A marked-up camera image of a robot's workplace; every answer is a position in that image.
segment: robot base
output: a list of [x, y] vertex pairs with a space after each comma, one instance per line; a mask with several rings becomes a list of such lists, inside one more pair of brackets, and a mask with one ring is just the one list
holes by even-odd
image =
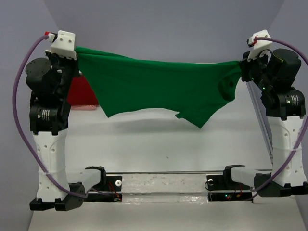
[[[85, 187], [79, 183], [69, 184], [71, 192], [85, 194]], [[42, 202], [42, 199], [34, 199], [30, 202], [31, 211], [44, 211], [55, 208], [56, 211], [69, 211], [81, 207], [84, 199], [67, 195], [64, 200], [56, 199], [55, 202]]]
[[[270, 173], [269, 174], [256, 174], [254, 178], [255, 188], [262, 185], [269, 178], [270, 178]], [[281, 186], [272, 181], [266, 187], [259, 190], [257, 193], [260, 197], [287, 197], [291, 195], [307, 195], [308, 194], [308, 184], [304, 182], [302, 186], [291, 187], [290, 184], [285, 184], [284, 186]]]

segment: fabric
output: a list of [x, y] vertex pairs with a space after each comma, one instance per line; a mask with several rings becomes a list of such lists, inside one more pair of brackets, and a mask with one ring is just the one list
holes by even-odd
[[235, 98], [239, 61], [218, 64], [137, 60], [77, 47], [79, 69], [107, 117], [165, 108], [201, 128]]
[[72, 106], [98, 105], [92, 87], [84, 76], [73, 78], [67, 101]]

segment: bolt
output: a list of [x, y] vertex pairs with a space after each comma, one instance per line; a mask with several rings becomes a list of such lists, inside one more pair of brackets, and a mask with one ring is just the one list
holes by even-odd
[[117, 187], [120, 187], [120, 186], [122, 185], [122, 181], [117, 180], [117, 181], [115, 182], [115, 184], [116, 184]]

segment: red object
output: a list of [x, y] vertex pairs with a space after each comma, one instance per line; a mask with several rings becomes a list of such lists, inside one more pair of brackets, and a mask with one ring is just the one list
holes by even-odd
[[84, 76], [73, 78], [67, 101], [72, 106], [99, 105], [94, 91]]

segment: robotic arm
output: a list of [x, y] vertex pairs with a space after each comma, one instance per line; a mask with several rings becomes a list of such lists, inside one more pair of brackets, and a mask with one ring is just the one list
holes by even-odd
[[[245, 166], [227, 166], [225, 183], [242, 183], [257, 189], [275, 174], [287, 160], [297, 141], [305, 115], [303, 93], [292, 87], [301, 66], [298, 55], [286, 49], [269, 50], [271, 42], [256, 40], [269, 37], [266, 30], [254, 34], [248, 41], [252, 52], [243, 54], [242, 81], [253, 81], [262, 92], [261, 101], [266, 109], [273, 147], [273, 170], [269, 174]], [[308, 194], [307, 178], [302, 164], [301, 145], [289, 164], [267, 186], [257, 191], [261, 197], [282, 197]]]
[[[53, 42], [47, 58], [37, 58], [26, 66], [26, 83], [31, 88], [30, 130], [33, 132], [37, 154], [46, 170], [39, 167], [39, 185], [31, 210], [68, 211], [80, 207], [86, 192], [106, 183], [103, 167], [88, 167], [66, 171], [65, 139], [70, 104], [67, 96], [74, 77], [79, 75], [75, 35], [65, 31], [49, 34]], [[62, 187], [59, 189], [49, 178]]]

